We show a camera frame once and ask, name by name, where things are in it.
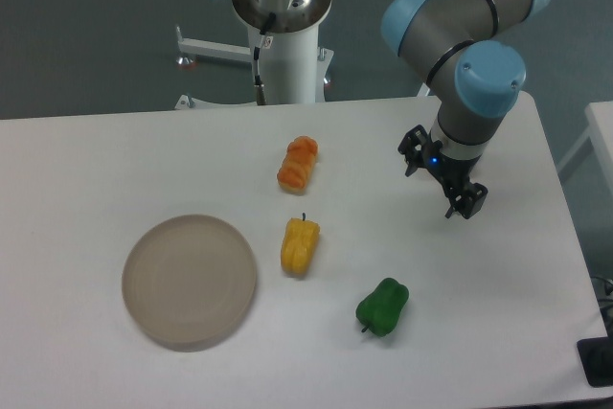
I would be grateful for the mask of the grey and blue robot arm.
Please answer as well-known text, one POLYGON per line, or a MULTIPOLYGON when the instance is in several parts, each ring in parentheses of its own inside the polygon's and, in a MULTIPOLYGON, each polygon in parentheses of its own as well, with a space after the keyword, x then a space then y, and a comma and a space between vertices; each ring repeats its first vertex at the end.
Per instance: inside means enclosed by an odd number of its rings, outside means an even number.
MULTIPOLYGON (((248 32, 247 60, 256 102, 311 104, 323 88, 317 68, 320 24, 332 0, 231 0, 248 32)), ((407 172, 427 170, 441 185, 448 213, 470 218, 487 188, 470 179, 526 78, 523 58, 497 35, 551 0, 394 0, 381 35, 440 100, 430 128, 416 126, 398 151, 407 172)))

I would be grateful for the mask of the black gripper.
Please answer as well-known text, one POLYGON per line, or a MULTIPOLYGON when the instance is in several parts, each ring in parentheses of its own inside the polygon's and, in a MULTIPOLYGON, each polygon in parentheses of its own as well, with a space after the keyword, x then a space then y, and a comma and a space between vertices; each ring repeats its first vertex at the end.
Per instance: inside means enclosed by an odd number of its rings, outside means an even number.
POLYGON ((442 186, 449 201, 444 215, 446 218, 459 215, 470 219, 481 211, 488 196, 488 188, 470 180, 477 157, 456 159, 445 155, 442 141, 433 140, 422 125, 413 127, 404 135, 397 151, 404 158, 406 177, 426 168, 442 186))

